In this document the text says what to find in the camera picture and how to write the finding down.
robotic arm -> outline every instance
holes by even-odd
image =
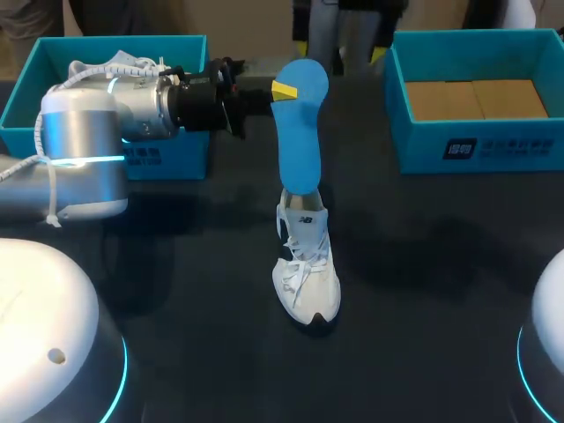
[[[235,76],[241,67],[242,62],[226,58],[211,61],[200,74],[186,75],[180,67],[141,77],[125,71],[112,79],[77,78],[66,89],[47,93],[41,102],[40,146],[56,170],[58,219],[103,219],[127,208],[123,142],[174,137],[181,128],[229,130],[244,137],[246,116],[271,114],[274,99],[272,92],[238,90]],[[119,71],[110,66],[90,72],[108,70]],[[170,75],[180,84],[173,85]],[[0,156],[0,174],[18,163]],[[53,181],[48,171],[39,161],[0,182],[2,221],[41,221],[49,215]]]

brown cardboard box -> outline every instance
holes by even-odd
[[[472,84],[486,119],[548,117],[529,79],[474,81]]]
[[[418,121],[548,117],[530,80],[408,82],[405,85]]]

blue box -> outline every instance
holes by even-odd
[[[549,117],[414,119],[405,83],[485,79],[532,80]],[[384,81],[402,173],[564,169],[564,47],[552,29],[397,32]]]
[[[135,57],[164,57],[169,66],[200,72],[208,61],[203,35],[40,38],[35,43],[0,119],[0,135],[10,154],[25,158],[35,154],[33,125],[41,98],[68,77],[73,60],[105,63],[117,50]],[[209,132],[180,130],[177,137],[130,143],[125,146],[128,177],[147,179],[204,179]]]

blue foot last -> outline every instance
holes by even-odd
[[[310,59],[289,63],[276,80],[298,89],[297,100],[271,104],[278,131],[280,179],[289,192],[305,196],[317,189],[321,178],[317,115],[329,80],[322,65]]]

white sneaker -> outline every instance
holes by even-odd
[[[331,322],[341,303],[327,216],[319,192],[299,197],[282,191],[277,228],[283,246],[272,281],[288,314],[306,326]]]

